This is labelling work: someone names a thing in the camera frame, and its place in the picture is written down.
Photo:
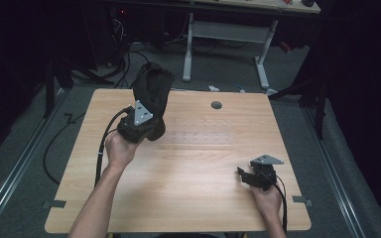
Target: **metal bracket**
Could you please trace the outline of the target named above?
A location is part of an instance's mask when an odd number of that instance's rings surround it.
[[[272,156],[263,155],[251,161],[251,163],[256,163],[260,165],[282,165],[284,161],[274,158]]]
[[[135,117],[134,117],[134,125],[139,126],[142,123],[153,118],[153,113],[147,110],[142,103],[137,100],[135,102]]]

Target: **aluminum rail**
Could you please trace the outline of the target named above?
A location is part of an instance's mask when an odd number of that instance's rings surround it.
[[[17,188],[18,183],[23,177],[27,167],[29,166],[33,153],[36,150],[37,145],[39,145],[43,135],[45,134],[47,128],[49,127],[52,119],[54,118],[58,108],[63,104],[64,100],[68,95],[68,91],[60,89],[57,94],[56,105],[52,113],[42,120],[38,129],[36,129],[35,133],[31,137],[29,143],[18,159],[17,164],[12,169],[11,173],[6,178],[5,182],[2,184],[0,188],[0,214],[4,210],[7,202],[11,198],[12,193]]]
[[[315,130],[314,115],[312,115],[310,109],[306,107],[302,108],[302,112],[305,118],[308,120],[308,123],[310,125],[309,128],[311,129],[311,132],[315,137],[315,141],[317,142],[317,147],[319,148],[319,151],[321,153],[326,175],[329,179],[330,186],[332,187],[336,201],[338,202],[339,208],[341,209],[342,215],[345,219],[345,222],[347,223],[351,236],[358,238],[366,237],[363,232],[363,229],[361,228],[361,224],[357,219],[357,215],[355,214],[351,200],[347,195],[341,180],[339,179],[335,167],[333,166],[330,154],[328,153],[323,140],[321,140],[318,137],[318,134]]]

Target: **hand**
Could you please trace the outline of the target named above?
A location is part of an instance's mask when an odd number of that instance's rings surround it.
[[[125,170],[134,159],[135,152],[140,144],[141,142],[134,144],[126,141],[117,131],[109,133],[105,140],[105,148],[109,158],[107,167],[120,171]]]
[[[273,185],[271,185],[271,187],[266,191],[264,191],[261,187],[256,186],[250,186],[250,189],[255,195],[256,206],[263,217],[272,218],[279,216],[283,199]]]

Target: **small black object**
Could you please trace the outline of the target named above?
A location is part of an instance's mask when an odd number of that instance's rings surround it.
[[[147,138],[156,141],[166,132],[163,115],[175,76],[155,62],[141,66],[137,77],[132,82],[135,100],[141,103],[151,114],[152,118],[139,125],[135,122],[135,109],[130,107],[128,115],[120,120],[117,131],[127,141],[139,143]]]
[[[237,167],[237,172],[240,174],[242,181],[249,185],[262,187],[263,190],[268,190],[272,184],[277,183],[277,175],[272,165],[262,165],[258,160],[250,162],[250,166],[253,168],[253,174],[244,172]]]
[[[302,0],[302,3],[303,3],[303,5],[305,5],[307,7],[312,7],[312,6],[314,6],[315,1],[314,0]]]

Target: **metal frame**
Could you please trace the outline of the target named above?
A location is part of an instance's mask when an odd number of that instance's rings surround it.
[[[265,72],[264,60],[271,45],[277,28],[278,20],[274,20],[270,28],[251,27],[244,25],[223,24],[205,21],[195,21],[190,13],[188,28],[188,49],[185,55],[183,81],[191,81],[192,39],[193,37],[212,38],[229,41],[249,42],[262,44],[259,57],[255,58],[259,80],[264,89],[269,88],[268,77]]]

